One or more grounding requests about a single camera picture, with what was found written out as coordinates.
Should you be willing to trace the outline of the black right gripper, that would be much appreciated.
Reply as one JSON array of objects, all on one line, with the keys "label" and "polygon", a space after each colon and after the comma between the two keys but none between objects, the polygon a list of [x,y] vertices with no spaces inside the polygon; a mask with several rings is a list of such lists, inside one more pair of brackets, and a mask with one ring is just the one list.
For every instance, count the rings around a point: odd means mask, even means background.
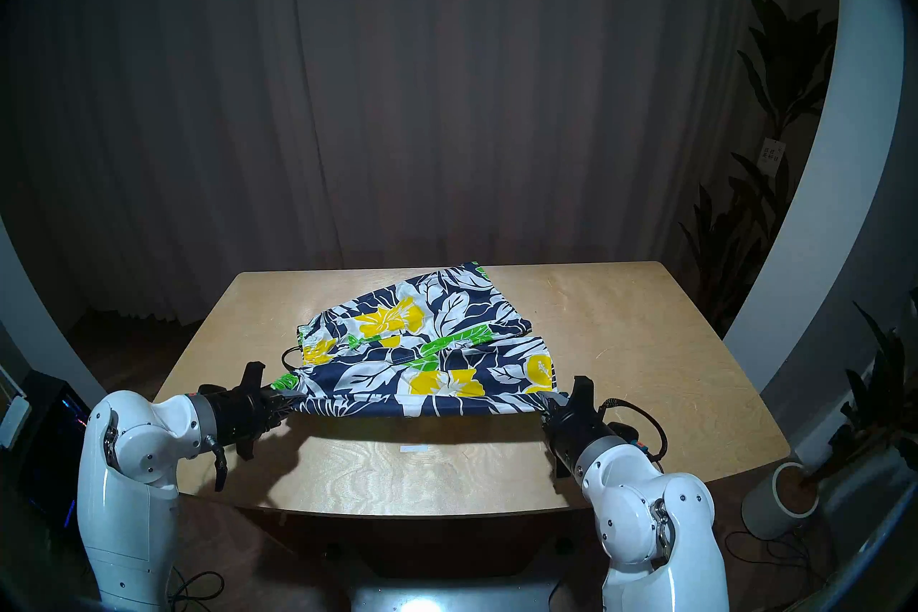
[{"label": "black right gripper", "polygon": [[612,448],[612,432],[594,407],[594,383],[574,378],[569,395],[541,394],[543,431],[554,458],[554,475],[585,475],[587,469]]}]

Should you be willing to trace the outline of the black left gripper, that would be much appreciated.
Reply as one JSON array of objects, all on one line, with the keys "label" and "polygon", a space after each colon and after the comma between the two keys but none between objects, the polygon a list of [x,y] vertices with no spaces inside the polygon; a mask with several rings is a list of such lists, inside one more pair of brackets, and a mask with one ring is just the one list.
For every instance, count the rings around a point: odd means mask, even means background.
[{"label": "black left gripper", "polygon": [[199,414],[198,425],[209,450],[234,446],[243,461],[251,461],[255,442],[277,426],[277,419],[295,412],[297,390],[279,384],[264,389],[264,368],[262,362],[248,362],[240,383],[232,389],[216,384],[198,387],[198,402],[205,411]]}]

